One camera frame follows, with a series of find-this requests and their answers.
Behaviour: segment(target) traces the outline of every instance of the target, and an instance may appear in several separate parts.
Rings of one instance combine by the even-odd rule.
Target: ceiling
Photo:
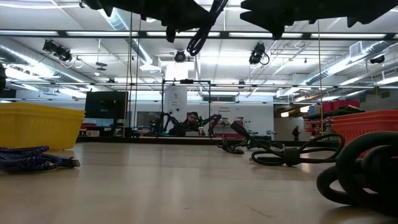
[[[211,0],[196,0],[202,6],[211,5]],[[238,6],[240,0],[229,1],[229,7]],[[41,1],[3,1],[0,3],[22,4],[25,6],[74,6],[77,1],[73,0],[41,0]],[[17,9],[0,6],[0,29],[30,29],[30,30],[113,30],[107,20],[98,12],[86,7],[66,9]],[[129,27],[130,13],[117,10],[122,20]],[[264,29],[242,21],[239,18],[243,10],[226,10],[221,13],[213,26],[212,31],[259,31]],[[356,24],[347,28],[346,19],[324,19],[320,20],[321,32],[395,32],[398,30],[398,12],[391,11],[380,17],[369,25]],[[133,30],[165,30],[159,21],[141,21],[140,16],[132,15]],[[293,26],[287,27],[289,32],[318,32],[317,24],[309,25],[307,21],[296,22]],[[42,55],[44,38],[14,37],[13,41],[36,51]],[[74,56],[78,56],[84,62],[83,67],[72,70],[78,72],[96,82],[105,82],[109,78],[115,78],[117,82],[125,82],[127,75],[127,54],[128,43],[124,39],[102,39],[98,54],[98,39],[66,39],[54,38],[57,44],[68,49]],[[159,57],[162,61],[173,60],[173,54],[177,50],[184,50],[189,39],[176,39],[174,43],[168,43],[165,39],[140,39],[139,44],[151,56]],[[253,68],[249,66],[248,59],[254,46],[262,42],[268,49],[271,58],[269,65]],[[307,75],[319,70],[319,59],[321,66],[334,61],[336,58],[349,52],[349,47],[355,41],[321,41],[320,48],[318,41],[314,40],[280,40],[274,43],[273,40],[233,40],[233,39],[209,39],[200,52],[200,78],[218,83],[237,83],[245,80],[246,83],[266,84],[299,84],[306,79]],[[106,71],[95,75],[98,66],[95,63],[107,63]],[[139,82],[160,82],[162,74],[143,72],[138,69],[138,60],[132,61],[133,81],[138,73]],[[345,70],[337,75],[349,79],[364,72],[364,66],[358,64],[354,68]],[[189,78],[196,79],[195,71],[192,69],[188,74]]]

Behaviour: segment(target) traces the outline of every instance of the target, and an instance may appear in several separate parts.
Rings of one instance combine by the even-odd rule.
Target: blue rope
[[[61,165],[62,159],[43,154],[48,146],[5,149],[0,148],[0,170],[6,172],[53,170]]]

